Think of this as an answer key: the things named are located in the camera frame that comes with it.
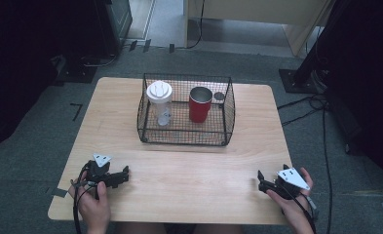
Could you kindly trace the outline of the black stand base with column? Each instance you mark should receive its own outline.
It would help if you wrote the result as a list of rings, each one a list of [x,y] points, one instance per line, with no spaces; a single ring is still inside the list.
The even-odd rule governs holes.
[[[280,69],[279,75],[287,93],[316,94],[317,88],[312,78],[314,71],[328,65],[328,51],[326,46],[330,42],[329,35],[334,28],[339,15],[336,13],[337,1],[327,0],[326,8],[320,20],[326,25],[316,39],[312,49],[296,70]]]

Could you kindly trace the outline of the black cabinet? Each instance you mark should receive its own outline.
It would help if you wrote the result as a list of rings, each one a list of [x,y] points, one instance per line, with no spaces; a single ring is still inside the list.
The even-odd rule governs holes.
[[[107,56],[117,56],[133,22],[129,0],[95,0],[101,43]]]

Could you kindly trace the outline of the black stand base plate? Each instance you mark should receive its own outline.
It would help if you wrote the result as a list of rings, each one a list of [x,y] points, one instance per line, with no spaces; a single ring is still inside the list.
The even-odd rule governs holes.
[[[90,84],[96,74],[96,67],[86,63],[78,55],[59,56],[54,61],[54,66],[57,69],[56,83]]]

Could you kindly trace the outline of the person's right hand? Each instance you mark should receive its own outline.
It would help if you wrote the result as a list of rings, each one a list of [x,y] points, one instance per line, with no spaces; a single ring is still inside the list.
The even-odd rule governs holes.
[[[309,196],[311,193],[313,180],[305,168],[301,168],[300,173],[310,186],[310,190],[302,190],[301,195],[299,195],[296,200],[305,210],[308,210],[309,203],[307,202],[306,196]],[[303,213],[303,210],[294,200],[286,200],[272,190],[268,190],[266,194],[283,210],[288,226],[294,234],[315,234],[306,214]]]

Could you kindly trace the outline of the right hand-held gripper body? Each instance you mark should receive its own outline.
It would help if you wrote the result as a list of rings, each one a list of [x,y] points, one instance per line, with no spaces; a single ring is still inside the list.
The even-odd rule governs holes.
[[[290,200],[297,197],[302,190],[309,191],[310,186],[297,169],[284,165],[283,169],[277,172],[272,190],[282,198]]]

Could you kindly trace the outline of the person's left hand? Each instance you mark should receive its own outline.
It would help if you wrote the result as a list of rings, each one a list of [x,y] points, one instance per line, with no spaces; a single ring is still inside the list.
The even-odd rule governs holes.
[[[68,193],[72,198],[79,201],[78,213],[87,225],[86,234],[106,234],[111,217],[111,211],[107,198],[107,188],[103,181],[96,187],[97,198],[84,187],[76,190],[71,183]]]

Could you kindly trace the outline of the beige wooden partition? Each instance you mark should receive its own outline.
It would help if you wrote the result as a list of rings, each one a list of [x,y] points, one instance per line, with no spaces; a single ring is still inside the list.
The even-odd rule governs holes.
[[[183,0],[185,37],[188,20],[241,20],[283,26],[294,56],[298,56],[316,26],[324,26],[335,0]]]

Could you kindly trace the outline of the clear cup with white lid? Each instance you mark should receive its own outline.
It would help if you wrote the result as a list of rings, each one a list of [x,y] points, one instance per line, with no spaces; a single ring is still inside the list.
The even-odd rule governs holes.
[[[157,123],[167,126],[171,120],[172,86],[157,80],[148,86],[146,95],[153,107]]]

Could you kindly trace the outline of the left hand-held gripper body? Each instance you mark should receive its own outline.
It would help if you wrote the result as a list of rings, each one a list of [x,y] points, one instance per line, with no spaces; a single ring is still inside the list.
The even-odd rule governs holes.
[[[86,176],[81,185],[96,187],[103,181],[106,187],[114,188],[117,177],[124,176],[125,174],[123,172],[111,174],[109,172],[110,160],[110,156],[94,154],[93,160],[90,160],[83,169],[86,172]]]

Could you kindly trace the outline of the red steel-lined cup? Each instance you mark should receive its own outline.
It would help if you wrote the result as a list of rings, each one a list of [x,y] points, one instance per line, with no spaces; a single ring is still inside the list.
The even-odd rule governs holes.
[[[203,123],[211,109],[212,91],[206,87],[194,87],[189,95],[189,118],[193,123]]]

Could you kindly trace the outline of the black wire mesh basket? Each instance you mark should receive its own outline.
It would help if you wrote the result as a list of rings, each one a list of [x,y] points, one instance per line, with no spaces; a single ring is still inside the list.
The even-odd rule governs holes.
[[[146,96],[146,89],[156,81],[166,82],[173,89],[169,103],[171,119],[166,126],[158,124],[156,106]],[[188,98],[195,87],[206,87],[212,91],[211,109],[203,123],[193,123],[189,118]],[[143,75],[136,121],[142,142],[225,146],[231,139],[234,126],[235,99],[230,77],[164,73]]]

